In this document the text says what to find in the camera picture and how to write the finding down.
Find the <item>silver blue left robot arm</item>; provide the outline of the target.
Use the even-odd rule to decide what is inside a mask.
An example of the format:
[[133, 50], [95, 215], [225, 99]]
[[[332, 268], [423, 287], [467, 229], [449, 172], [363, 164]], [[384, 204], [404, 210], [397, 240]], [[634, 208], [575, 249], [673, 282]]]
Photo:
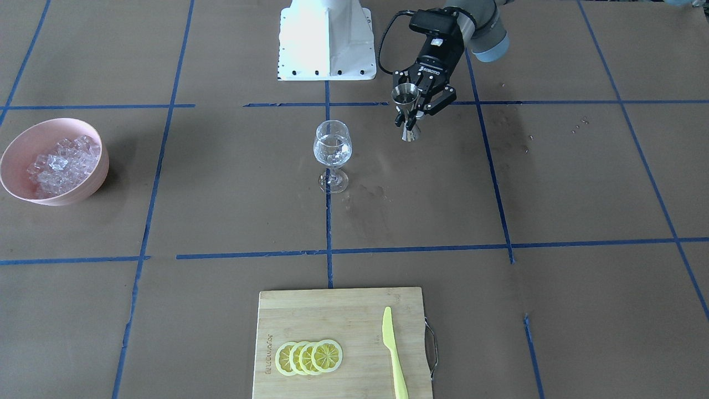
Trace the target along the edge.
[[451, 76], [464, 53], [484, 63], [507, 52], [510, 38], [494, 1], [448, 1], [441, 8], [405, 11], [409, 28], [423, 34], [425, 42], [412, 65], [392, 72], [392, 101], [397, 107], [395, 125], [403, 141], [415, 141], [418, 120], [435, 115], [452, 104], [458, 93]]

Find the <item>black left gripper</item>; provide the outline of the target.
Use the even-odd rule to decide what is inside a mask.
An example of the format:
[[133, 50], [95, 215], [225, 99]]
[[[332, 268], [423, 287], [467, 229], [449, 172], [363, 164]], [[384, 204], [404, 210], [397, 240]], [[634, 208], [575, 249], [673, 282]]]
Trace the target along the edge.
[[[408, 132], [417, 129], [423, 116], [433, 116], [458, 98], [450, 84], [454, 68], [465, 50], [461, 33], [427, 35], [413, 65], [407, 71], [393, 73], [393, 106], [397, 111], [394, 124]], [[426, 100], [422, 93], [439, 93]]]

